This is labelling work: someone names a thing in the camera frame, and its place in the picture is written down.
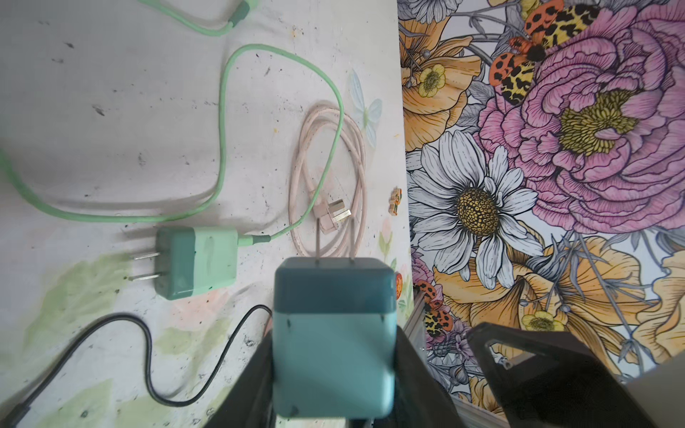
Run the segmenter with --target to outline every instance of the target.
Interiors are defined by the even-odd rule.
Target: orange flower
[[[402,274],[399,272],[395,275],[395,292],[399,299],[400,294],[402,294]]]
[[[480,58],[457,56],[471,37],[440,41],[447,21],[400,21],[409,32],[425,34],[399,33],[406,151],[437,140],[457,123],[466,106],[465,91],[480,74]]]
[[[604,238],[594,236],[585,238],[585,242],[592,254],[606,261],[606,263],[595,261],[595,266],[604,279],[622,279],[626,284],[640,285],[640,264],[635,257],[611,248],[603,250],[602,246],[606,243]],[[547,316],[544,317],[547,321],[551,321],[556,329],[560,329],[559,324],[564,326],[583,342],[609,370],[619,374],[621,371],[609,357],[609,353],[618,355],[621,352],[625,338],[611,327],[621,325],[622,322],[595,276],[590,262],[586,258],[581,258],[577,268],[577,282],[583,291],[584,299],[575,291],[569,267],[562,273],[558,282],[558,289],[562,295],[560,297],[557,292],[551,292],[553,281],[535,273],[525,265],[527,256],[511,249],[508,251],[516,278],[516,283],[509,289],[502,287],[499,283],[494,290],[483,287],[477,277],[473,259],[469,264],[471,280],[468,282],[463,281],[459,274],[447,275],[435,270],[435,282],[443,285],[445,304],[452,309],[452,313],[468,321],[471,326],[488,322],[525,329],[526,323],[530,325],[529,316],[539,318],[542,315],[540,312],[548,312],[551,320]],[[552,254],[552,251],[552,247],[547,247],[545,255]],[[645,298],[644,291],[640,289],[627,288],[625,291],[641,299]],[[631,325],[639,324],[637,315],[640,311],[652,307],[648,303],[622,293],[617,293],[614,300],[628,324]],[[501,344],[494,345],[493,350],[507,358],[521,353]],[[637,362],[637,355],[632,351],[625,358],[628,362]]]
[[[661,302],[637,315],[640,325],[633,337],[661,364],[685,349],[685,251],[664,259],[671,273],[654,281]]]
[[[461,392],[457,393],[459,398],[464,401],[469,401],[473,405],[483,408],[500,418],[506,419],[506,416],[504,416],[504,409],[502,409],[502,406],[500,406],[495,399],[487,379],[478,380],[476,376],[471,377],[469,378],[469,387],[471,389],[471,400],[469,400],[467,395]]]

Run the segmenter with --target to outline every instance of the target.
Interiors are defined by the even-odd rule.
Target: green paint smudge
[[[212,402],[207,405],[207,410],[205,410],[205,416],[207,416],[208,421],[219,410],[221,404],[223,404],[223,401],[226,399],[229,392],[231,392],[231,387],[224,387],[221,391],[219,391],[219,393],[215,396]]]
[[[163,427],[171,421],[171,408],[154,401],[150,396],[125,401],[116,409],[116,428]]]
[[[167,355],[179,355],[192,348],[194,333],[169,327],[155,340],[155,350]]]
[[[228,340],[227,331],[230,325],[230,318],[220,318],[202,336],[194,331],[169,327],[155,341],[155,350],[167,355],[180,355],[192,352],[188,375],[191,379],[194,379],[197,376],[200,365],[202,365],[202,361],[212,352],[212,349],[226,343]]]
[[[115,290],[126,286],[129,262],[126,255],[104,255],[76,263],[60,276],[45,295],[38,317],[24,331],[24,354],[42,353],[111,312],[118,296]]]
[[[99,427],[110,407],[112,380],[82,390],[54,413],[45,416],[37,428]]]

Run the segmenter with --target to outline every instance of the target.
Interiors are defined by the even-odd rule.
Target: metal prong
[[[148,254],[135,255],[135,256],[133,256],[133,260],[151,259],[153,257],[157,257],[159,254],[161,254],[161,253],[148,253]]]
[[[138,275],[137,277],[129,277],[129,281],[143,281],[145,279],[153,279],[161,276],[161,273],[148,273],[146,275]]]
[[[350,210],[345,210],[345,211],[341,212],[340,214],[338,214],[337,216],[333,217],[333,220],[335,220],[337,222],[341,222],[351,215],[352,215],[352,213],[350,212]]]
[[[321,222],[316,219],[316,262],[321,258]]]
[[[349,259],[354,262],[354,216],[349,219]]]
[[[342,199],[338,199],[337,201],[333,203],[328,204],[328,210],[330,212],[335,212],[335,211],[340,211],[345,209],[345,201]]]

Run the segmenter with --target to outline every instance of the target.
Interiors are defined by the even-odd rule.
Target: flower illustration
[[[400,294],[402,294],[402,274],[395,272],[395,293],[397,294],[397,299],[399,299]]]
[[[438,250],[438,272],[459,272],[469,280],[469,259],[477,245],[476,269],[482,284],[493,290],[499,282],[514,285],[512,262],[506,247],[541,255],[542,245],[514,220],[535,205],[536,193],[518,189],[519,168],[509,169],[507,151],[500,147],[486,167],[483,151],[470,134],[444,133],[437,144],[422,148],[422,170],[411,173],[417,187],[409,189],[414,201],[410,215],[421,218],[414,232],[424,233],[419,246]]]
[[[530,331],[564,331],[564,325],[549,312],[537,311],[521,317],[521,324]]]
[[[400,19],[416,19],[420,23],[443,21],[455,12],[462,0],[398,0]]]
[[[418,247],[412,247],[412,282],[418,284],[424,281],[430,285],[433,282],[433,270],[421,259]]]
[[[445,67],[435,64],[433,68],[424,68],[419,76],[419,95],[433,97],[438,89],[445,86]]]
[[[600,11],[538,67],[519,107],[500,94],[479,117],[507,149],[533,213],[582,233],[685,225],[685,0]]]
[[[472,37],[440,41],[447,21],[400,21],[407,32],[425,34],[399,33],[406,151],[437,140],[457,123],[466,107],[466,89],[480,74],[480,58],[459,56]]]
[[[513,255],[516,283],[511,288],[497,286],[488,290],[479,286],[473,260],[469,264],[473,277],[470,282],[465,282],[459,275],[437,270],[435,280],[443,285],[445,304],[451,308],[451,313],[470,326],[493,323],[520,329],[533,326],[532,329],[536,329],[543,323],[550,326],[548,315],[542,314],[546,312],[553,318],[553,329],[560,328],[556,322],[565,326],[609,370],[620,374],[609,354],[619,355],[626,338],[612,327],[622,324],[621,317],[630,325],[639,324],[638,314],[651,308],[655,302],[645,300],[645,292],[640,288],[640,264],[635,257],[609,247],[603,248],[606,240],[598,236],[584,238],[584,242],[588,252],[596,256],[593,263],[603,280],[624,284],[615,288],[620,292],[613,296],[621,314],[615,312],[588,258],[581,257],[577,268],[560,267],[552,257],[553,246],[545,249],[543,257],[532,259],[522,253]],[[572,247],[576,245],[576,241],[571,241]],[[534,260],[546,262],[532,263]],[[493,345],[493,350],[509,359],[520,353],[501,344]],[[627,352],[625,358],[628,362],[637,362],[633,351]]]
[[[490,385],[488,385],[487,379],[478,379],[476,376],[471,377],[469,378],[469,387],[471,387],[470,399],[463,392],[458,392],[457,396],[460,399],[483,408],[492,414],[505,418],[504,409],[495,399],[493,391],[490,389]]]
[[[685,348],[685,251],[664,260],[671,270],[654,282],[654,292],[661,301],[637,314],[640,325],[633,337],[651,351],[661,364]]]
[[[466,333],[471,328],[456,318],[451,331],[442,331],[437,336],[426,335],[426,349],[433,351],[438,357],[448,353],[456,354],[462,363],[476,364],[476,359],[466,341]]]

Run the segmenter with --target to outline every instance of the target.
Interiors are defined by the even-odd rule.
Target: painted butterfly
[[[509,45],[518,53],[505,52],[490,66],[490,85],[502,85],[502,96],[512,105],[523,102],[533,83],[535,64],[547,56],[546,50],[561,45],[586,29],[599,15],[593,5],[573,5],[564,9],[564,0],[551,0],[538,6],[525,22],[530,40],[514,37]]]

